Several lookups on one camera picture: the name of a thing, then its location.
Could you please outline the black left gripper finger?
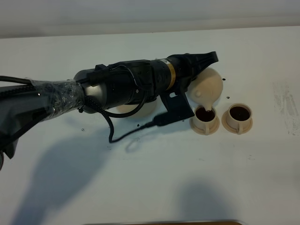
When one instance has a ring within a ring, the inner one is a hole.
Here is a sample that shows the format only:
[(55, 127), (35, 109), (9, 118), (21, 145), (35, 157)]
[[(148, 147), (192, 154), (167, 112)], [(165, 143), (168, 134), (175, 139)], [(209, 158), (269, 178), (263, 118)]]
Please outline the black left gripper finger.
[(187, 54), (189, 64), (194, 70), (204, 70), (210, 65), (217, 63), (218, 56), (216, 52), (209, 52), (203, 54)]

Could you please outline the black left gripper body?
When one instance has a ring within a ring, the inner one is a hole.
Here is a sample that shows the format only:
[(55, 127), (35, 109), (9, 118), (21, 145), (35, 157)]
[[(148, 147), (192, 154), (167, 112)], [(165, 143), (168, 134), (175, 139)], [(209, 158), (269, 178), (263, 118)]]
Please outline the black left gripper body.
[(202, 66), (200, 65), (199, 54), (174, 54), (168, 57), (175, 69), (175, 83), (171, 90), (178, 87), (187, 86), (200, 74)]

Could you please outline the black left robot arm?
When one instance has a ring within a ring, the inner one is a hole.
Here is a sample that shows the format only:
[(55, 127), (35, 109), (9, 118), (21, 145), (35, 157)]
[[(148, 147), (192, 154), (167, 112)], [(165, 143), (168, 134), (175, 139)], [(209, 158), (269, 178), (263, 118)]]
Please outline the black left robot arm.
[(1, 76), (0, 157), (13, 158), (18, 139), (44, 120), (72, 110), (100, 113), (108, 122), (114, 143), (112, 118), (136, 114), (144, 104), (161, 98), (166, 111), (142, 125), (162, 127), (193, 117), (186, 92), (210, 65), (216, 52), (174, 54), (165, 59), (99, 64), (65, 81), (37, 81)]

